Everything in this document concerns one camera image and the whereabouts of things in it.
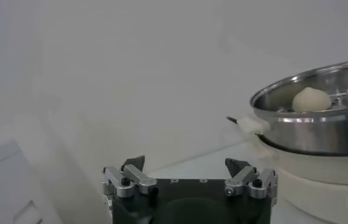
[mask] screw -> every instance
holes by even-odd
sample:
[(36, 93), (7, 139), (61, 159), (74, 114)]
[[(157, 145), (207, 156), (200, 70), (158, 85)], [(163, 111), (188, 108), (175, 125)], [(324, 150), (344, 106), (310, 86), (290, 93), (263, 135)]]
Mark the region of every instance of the screw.
[(226, 187), (224, 189), (224, 192), (225, 192), (225, 195), (227, 195), (228, 197), (231, 197), (231, 196), (234, 195), (235, 190), (233, 188), (231, 188), (231, 187)]
[(255, 179), (252, 181), (252, 185), (256, 188), (261, 188), (262, 184), (263, 184), (263, 182), (261, 179)]
[(121, 179), (121, 185), (129, 186), (131, 184), (131, 180), (128, 177), (124, 177)]

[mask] pot handle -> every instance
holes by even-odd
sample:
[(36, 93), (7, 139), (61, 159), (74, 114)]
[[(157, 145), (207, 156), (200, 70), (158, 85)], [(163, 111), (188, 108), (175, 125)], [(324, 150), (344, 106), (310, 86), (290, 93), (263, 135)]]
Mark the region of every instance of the pot handle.
[(227, 119), (239, 126), (245, 139), (249, 139), (254, 135), (263, 135), (271, 130), (270, 123), (255, 114), (249, 114), (238, 119), (227, 117)]

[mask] metal bracket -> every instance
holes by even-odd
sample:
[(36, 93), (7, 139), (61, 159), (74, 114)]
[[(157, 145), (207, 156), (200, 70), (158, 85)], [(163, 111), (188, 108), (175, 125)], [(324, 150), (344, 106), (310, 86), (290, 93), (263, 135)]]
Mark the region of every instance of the metal bracket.
[(139, 186), (142, 194), (149, 194), (156, 187), (156, 179), (146, 176), (134, 165), (125, 165), (123, 174)]
[(273, 169), (264, 169), (257, 179), (248, 184), (249, 195), (262, 199), (269, 196), (275, 205), (277, 198), (278, 176)]
[(228, 197), (241, 195), (245, 185), (255, 178), (257, 178), (255, 168), (246, 166), (233, 178), (225, 180), (224, 192)]
[(134, 183), (127, 177), (123, 176), (115, 167), (106, 167), (104, 169), (105, 183), (111, 184), (116, 189), (116, 195), (120, 198), (129, 198), (134, 195)]

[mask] white electric cooker base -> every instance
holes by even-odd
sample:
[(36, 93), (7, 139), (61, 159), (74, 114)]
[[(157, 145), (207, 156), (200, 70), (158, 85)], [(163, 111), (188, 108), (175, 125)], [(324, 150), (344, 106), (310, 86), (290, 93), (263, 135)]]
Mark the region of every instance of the white electric cooker base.
[(320, 219), (348, 224), (348, 157), (283, 152), (258, 138), (252, 145), (278, 170), (279, 196)]

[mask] white object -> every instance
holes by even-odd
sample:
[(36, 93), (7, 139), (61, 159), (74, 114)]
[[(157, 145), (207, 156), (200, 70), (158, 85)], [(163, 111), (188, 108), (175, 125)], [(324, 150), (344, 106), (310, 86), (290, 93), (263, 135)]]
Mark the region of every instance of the white object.
[(320, 89), (306, 87), (293, 99), (295, 112), (321, 111), (331, 107), (330, 96)]
[(252, 142), (261, 155), (272, 155), (279, 174), (279, 196), (320, 219), (348, 224), (348, 157), (308, 156)]
[(17, 143), (0, 146), (0, 224), (61, 224)]
[(242, 131), (243, 137), (248, 139), (252, 138), (254, 135), (262, 135), (265, 132), (270, 131), (270, 124), (257, 117), (254, 113), (247, 116), (243, 116), (237, 119), (237, 125), (239, 125)]

